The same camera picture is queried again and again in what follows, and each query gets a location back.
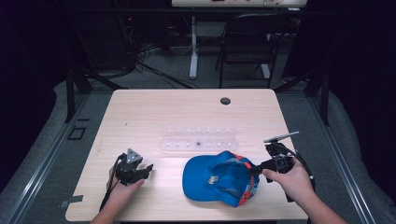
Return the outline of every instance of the chair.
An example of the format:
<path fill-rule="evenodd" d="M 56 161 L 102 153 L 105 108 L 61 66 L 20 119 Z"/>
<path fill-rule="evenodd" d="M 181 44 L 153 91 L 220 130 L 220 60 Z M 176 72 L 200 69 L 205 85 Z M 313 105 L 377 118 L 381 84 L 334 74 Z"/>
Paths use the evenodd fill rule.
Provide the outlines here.
<path fill-rule="evenodd" d="M 223 65 L 228 64 L 271 64 L 266 88 L 270 88 L 274 72 L 279 41 L 290 25 L 286 16 L 278 14 L 241 14 L 230 19 L 221 36 L 219 87 L 222 88 Z"/>

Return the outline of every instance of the forearm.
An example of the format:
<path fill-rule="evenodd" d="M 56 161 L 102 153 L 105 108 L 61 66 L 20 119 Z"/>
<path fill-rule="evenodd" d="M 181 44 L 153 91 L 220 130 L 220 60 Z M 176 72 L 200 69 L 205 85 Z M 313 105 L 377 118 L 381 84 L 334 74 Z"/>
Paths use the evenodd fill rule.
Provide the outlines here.
<path fill-rule="evenodd" d="M 346 223 L 334 211 L 327 206 L 316 194 L 310 194 L 303 200 L 297 202 L 308 214 L 312 223 L 341 224 Z"/>
<path fill-rule="evenodd" d="M 121 204 L 107 202 L 91 223 L 113 223 L 121 209 Z"/>

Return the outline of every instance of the blue baseball cap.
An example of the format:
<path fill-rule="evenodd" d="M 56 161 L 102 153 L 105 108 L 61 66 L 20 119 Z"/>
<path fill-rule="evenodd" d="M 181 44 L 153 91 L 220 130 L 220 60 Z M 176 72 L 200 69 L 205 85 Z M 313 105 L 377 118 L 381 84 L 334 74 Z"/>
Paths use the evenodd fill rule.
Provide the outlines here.
<path fill-rule="evenodd" d="M 184 194 L 197 202 L 221 201 L 237 207 L 253 197 L 259 186 L 259 177 L 248 173 L 252 166 L 250 160 L 230 151 L 194 157 L 184 167 Z"/>

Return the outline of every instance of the table surface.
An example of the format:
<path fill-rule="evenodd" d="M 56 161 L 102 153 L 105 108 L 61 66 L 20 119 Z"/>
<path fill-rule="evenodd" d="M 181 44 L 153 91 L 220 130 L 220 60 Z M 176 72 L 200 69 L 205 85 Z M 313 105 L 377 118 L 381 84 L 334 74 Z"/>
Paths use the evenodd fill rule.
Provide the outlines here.
<path fill-rule="evenodd" d="M 172 0 L 173 7 L 305 7 L 307 0 Z"/>
<path fill-rule="evenodd" d="M 223 97 L 231 103 L 223 105 Z M 223 149 L 165 150 L 162 143 L 168 139 L 164 130 L 197 128 L 233 130 L 228 137 L 238 146 L 232 152 L 254 164 L 270 159 L 264 139 L 289 132 L 272 90 L 114 91 L 74 192 L 74 196 L 83 195 L 82 202 L 69 204 L 67 220 L 87 221 L 96 216 L 106 192 L 108 170 L 129 147 L 143 157 L 140 168 L 153 163 L 154 169 L 118 216 L 120 221 L 307 219 L 296 203 L 287 203 L 282 188 L 267 183 L 263 175 L 256 195 L 237 208 L 188 199 L 181 184 L 186 162 Z M 281 142 L 293 149 L 289 138 Z"/>

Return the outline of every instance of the black curtain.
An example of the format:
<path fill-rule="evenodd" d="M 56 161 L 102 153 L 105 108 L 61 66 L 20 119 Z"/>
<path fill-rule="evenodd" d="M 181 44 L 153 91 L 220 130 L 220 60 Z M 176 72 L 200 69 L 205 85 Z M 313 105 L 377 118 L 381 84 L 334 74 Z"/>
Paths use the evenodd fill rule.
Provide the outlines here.
<path fill-rule="evenodd" d="M 60 81 L 50 75 L 55 72 L 54 67 L 41 67 L 39 63 L 40 56 L 44 57 L 51 49 L 33 57 L 26 44 L 37 45 L 30 46 L 31 49 L 45 51 L 48 48 L 34 42 L 37 32 L 30 33 L 31 39 L 26 43 L 14 24 L 0 11 L 0 190 L 14 175 L 49 118 L 56 100 L 53 85 Z M 35 21 L 24 27 L 29 30 L 29 25 L 35 25 Z"/>
<path fill-rule="evenodd" d="M 374 182 L 396 202 L 394 8 L 392 0 L 347 1 L 347 5 L 309 0 L 308 11 L 331 9 L 342 16 L 302 21 L 283 77 L 302 76 L 327 61 L 330 90 L 354 125 L 361 159 Z"/>

